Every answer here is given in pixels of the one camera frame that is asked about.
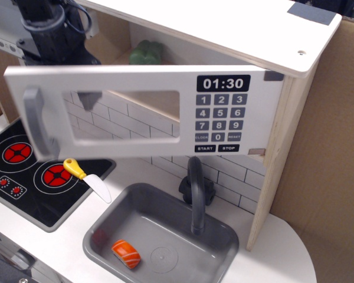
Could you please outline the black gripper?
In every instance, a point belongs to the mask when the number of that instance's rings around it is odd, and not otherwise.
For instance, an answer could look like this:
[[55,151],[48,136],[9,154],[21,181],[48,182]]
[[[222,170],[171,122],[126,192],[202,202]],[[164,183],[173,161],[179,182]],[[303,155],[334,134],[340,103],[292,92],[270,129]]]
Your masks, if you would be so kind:
[[[17,47],[22,49],[25,65],[100,65],[98,58],[85,47],[85,25],[79,17],[67,17],[51,22],[21,20],[30,38],[21,38]],[[102,98],[102,92],[77,92],[85,111],[92,111]]]

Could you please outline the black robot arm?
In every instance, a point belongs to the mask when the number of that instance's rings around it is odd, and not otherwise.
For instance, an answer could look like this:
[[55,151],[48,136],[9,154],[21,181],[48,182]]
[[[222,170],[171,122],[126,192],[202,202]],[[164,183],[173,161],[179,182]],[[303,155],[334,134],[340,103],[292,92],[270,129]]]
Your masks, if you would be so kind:
[[26,65],[100,65],[85,47],[92,25],[89,13],[75,1],[15,1],[22,26],[31,38],[21,38]]

